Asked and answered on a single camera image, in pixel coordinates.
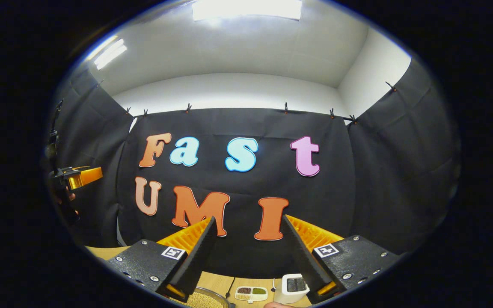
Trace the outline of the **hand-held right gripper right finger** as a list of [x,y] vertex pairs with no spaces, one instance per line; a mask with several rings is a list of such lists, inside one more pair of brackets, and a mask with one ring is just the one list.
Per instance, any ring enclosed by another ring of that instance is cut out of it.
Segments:
[[313,304],[372,282],[402,258],[360,235],[341,237],[291,215],[282,217],[282,234]]

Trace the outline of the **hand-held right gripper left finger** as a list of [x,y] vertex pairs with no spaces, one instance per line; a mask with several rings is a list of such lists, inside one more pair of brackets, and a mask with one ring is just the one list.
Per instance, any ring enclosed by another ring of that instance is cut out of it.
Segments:
[[108,259],[107,265],[152,293],[186,302],[217,238],[215,218],[203,219],[157,242],[139,240]]

